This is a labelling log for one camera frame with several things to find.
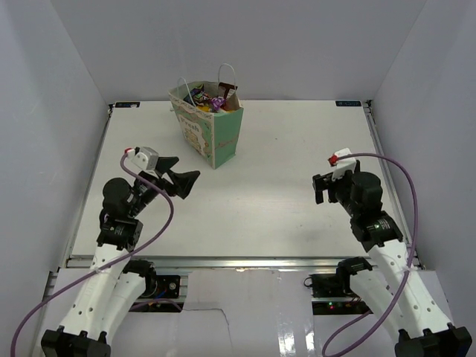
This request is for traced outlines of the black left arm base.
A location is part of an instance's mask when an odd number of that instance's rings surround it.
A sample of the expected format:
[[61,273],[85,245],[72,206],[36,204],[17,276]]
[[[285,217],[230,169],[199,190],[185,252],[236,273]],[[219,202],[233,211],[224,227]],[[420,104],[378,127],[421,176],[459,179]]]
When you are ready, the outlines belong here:
[[156,275],[146,279],[146,290],[141,298],[175,299],[180,295],[181,277],[179,275]]

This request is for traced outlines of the blue purple snack bag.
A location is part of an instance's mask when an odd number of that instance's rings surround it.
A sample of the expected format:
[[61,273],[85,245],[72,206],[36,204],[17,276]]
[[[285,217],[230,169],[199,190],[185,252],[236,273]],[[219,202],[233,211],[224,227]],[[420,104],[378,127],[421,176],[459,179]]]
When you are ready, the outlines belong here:
[[210,96],[205,91],[205,85],[201,83],[190,90],[190,93],[187,94],[187,96],[184,98],[184,101],[193,106],[200,106],[208,102],[209,99]]

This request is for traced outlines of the dark purple candy bar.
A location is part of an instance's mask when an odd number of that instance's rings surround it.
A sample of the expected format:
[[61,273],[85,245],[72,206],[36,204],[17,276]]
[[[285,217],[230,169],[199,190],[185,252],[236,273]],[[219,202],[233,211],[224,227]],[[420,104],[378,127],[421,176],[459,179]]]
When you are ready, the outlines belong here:
[[208,106],[211,110],[218,112],[226,104],[226,99],[222,96],[206,97],[204,105]]

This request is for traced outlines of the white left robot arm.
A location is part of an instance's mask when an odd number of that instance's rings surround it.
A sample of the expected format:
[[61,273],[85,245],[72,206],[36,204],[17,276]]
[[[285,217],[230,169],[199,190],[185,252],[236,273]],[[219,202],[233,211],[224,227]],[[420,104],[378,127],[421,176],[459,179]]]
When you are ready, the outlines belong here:
[[155,197],[186,199],[200,176],[198,170],[173,172],[177,157],[160,157],[129,149],[122,161],[140,168],[130,184],[111,178],[103,186],[103,208],[97,247],[80,290],[56,329],[41,340],[45,356],[110,356],[111,342],[134,302],[152,297],[158,286],[154,265],[135,260],[143,225],[138,214]]

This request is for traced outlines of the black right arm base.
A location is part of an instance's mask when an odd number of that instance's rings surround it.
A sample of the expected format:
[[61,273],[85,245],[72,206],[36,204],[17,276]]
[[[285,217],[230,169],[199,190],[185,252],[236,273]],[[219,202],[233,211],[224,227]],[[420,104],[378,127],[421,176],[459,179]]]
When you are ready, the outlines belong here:
[[311,290],[314,298],[357,298],[336,274],[310,274],[303,285]]

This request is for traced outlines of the purple chocolate egg candy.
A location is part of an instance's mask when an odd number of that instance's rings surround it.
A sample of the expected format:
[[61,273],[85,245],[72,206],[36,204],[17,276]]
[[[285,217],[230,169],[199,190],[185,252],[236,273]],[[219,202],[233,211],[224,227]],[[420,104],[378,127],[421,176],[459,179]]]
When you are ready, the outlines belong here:
[[225,102],[221,105],[224,110],[235,110],[237,104],[237,86],[230,83],[219,82],[218,85],[219,96],[222,97]]

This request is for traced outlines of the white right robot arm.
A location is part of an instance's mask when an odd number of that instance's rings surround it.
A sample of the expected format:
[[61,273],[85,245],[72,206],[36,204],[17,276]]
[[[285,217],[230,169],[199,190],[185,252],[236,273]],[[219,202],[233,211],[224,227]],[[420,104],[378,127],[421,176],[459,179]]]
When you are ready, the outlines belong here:
[[472,337],[456,327],[438,307],[418,272],[408,267],[410,256],[402,233],[382,209],[380,179],[368,172],[346,171],[312,178],[315,201],[328,196],[350,216],[350,227],[369,258],[338,264],[336,289],[358,295],[393,339],[396,356],[466,356]]

